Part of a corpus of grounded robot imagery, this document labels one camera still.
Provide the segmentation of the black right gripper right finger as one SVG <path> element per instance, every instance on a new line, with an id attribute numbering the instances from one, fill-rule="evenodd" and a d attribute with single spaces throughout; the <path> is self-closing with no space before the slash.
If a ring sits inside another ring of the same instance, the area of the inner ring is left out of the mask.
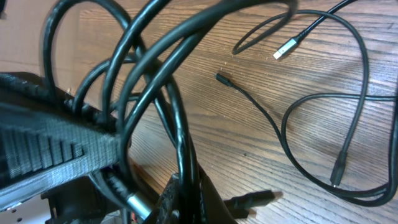
<path id="1" fill-rule="evenodd" d="M 200 193 L 202 223 L 206 224 L 237 224 L 221 199 L 211 179 L 200 167 Z"/>

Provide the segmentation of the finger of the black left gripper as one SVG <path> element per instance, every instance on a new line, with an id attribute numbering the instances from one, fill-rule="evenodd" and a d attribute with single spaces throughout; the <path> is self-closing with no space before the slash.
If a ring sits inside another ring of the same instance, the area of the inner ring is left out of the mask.
<path id="1" fill-rule="evenodd" d="M 99 124 L 100 112 L 85 105 L 75 116 L 62 90 L 54 103 L 33 73 L 1 73 L 1 209 L 77 178 L 92 175 L 97 189 L 120 207 L 127 203 L 101 169 L 117 163 L 116 120 Z"/>

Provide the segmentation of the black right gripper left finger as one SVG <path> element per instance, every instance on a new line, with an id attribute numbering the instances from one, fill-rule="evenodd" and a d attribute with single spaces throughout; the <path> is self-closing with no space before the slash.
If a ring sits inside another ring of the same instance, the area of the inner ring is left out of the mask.
<path id="1" fill-rule="evenodd" d="M 172 174 L 149 216 L 150 224 L 179 224 L 180 200 L 178 173 Z"/>

